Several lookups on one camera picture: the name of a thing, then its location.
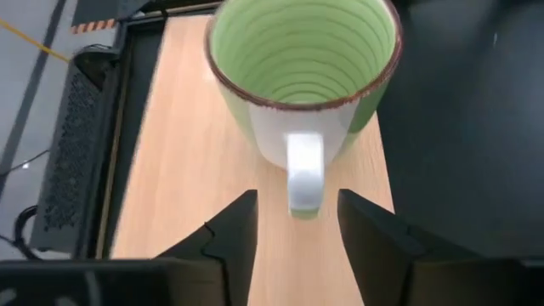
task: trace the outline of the mug handle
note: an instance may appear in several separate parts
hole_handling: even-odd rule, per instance
[[[289,213],[314,218],[323,202],[325,163],[323,136],[315,132],[286,135]]]

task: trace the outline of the mug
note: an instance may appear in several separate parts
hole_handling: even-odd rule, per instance
[[[287,171],[289,212],[317,215],[326,166],[368,123],[402,50],[389,0],[227,0],[205,55],[229,111]]]

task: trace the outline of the mug rim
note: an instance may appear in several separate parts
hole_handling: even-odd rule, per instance
[[[219,8],[218,12],[207,22],[206,33],[204,37],[204,49],[205,49],[207,62],[210,65],[210,69],[212,70],[213,75],[227,89],[233,91],[237,96],[243,98],[245,101],[249,103],[253,103],[257,106],[268,106],[273,109],[277,109],[281,111],[323,111],[323,110],[336,109],[340,106],[354,103],[356,101],[359,101],[359,99],[366,97],[376,88],[378,88],[379,86],[384,84],[386,81],[391,79],[391,76],[393,75],[394,70],[399,63],[400,54],[402,53],[402,49],[403,49],[402,26],[400,24],[400,17],[396,8],[394,7],[393,3],[391,3],[391,0],[378,0],[378,1],[382,1],[386,5],[388,14],[393,20],[394,35],[395,35],[394,49],[393,49],[393,52],[391,53],[391,56],[389,57],[388,63],[385,65],[385,67],[383,67],[380,73],[372,81],[368,82],[362,89],[359,89],[357,92],[355,92],[352,95],[328,100],[326,102],[298,105],[298,104],[280,103],[272,99],[259,97],[256,94],[250,93],[246,91],[245,89],[242,89],[240,86],[234,84],[221,71],[221,69],[219,69],[218,64],[216,63],[215,59],[212,57],[212,50],[211,50],[212,32],[213,32],[213,27],[215,25],[215,21],[217,19],[218,13],[220,13],[221,8]]]

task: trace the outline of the light wood tabletop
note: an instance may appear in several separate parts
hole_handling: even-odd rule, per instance
[[[291,218],[286,173],[243,138],[203,52],[208,16],[168,19],[119,219],[113,258],[153,258],[248,189],[258,190],[250,305],[362,305],[337,221],[351,189],[393,210],[377,117],[326,173],[316,219]]]

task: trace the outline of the orange and black stripe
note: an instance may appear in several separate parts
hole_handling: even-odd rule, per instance
[[[74,34],[81,34],[81,33],[86,33],[90,31],[111,29],[115,26],[116,26],[116,20],[114,19],[91,21],[86,24],[74,25],[71,28],[71,32]]]

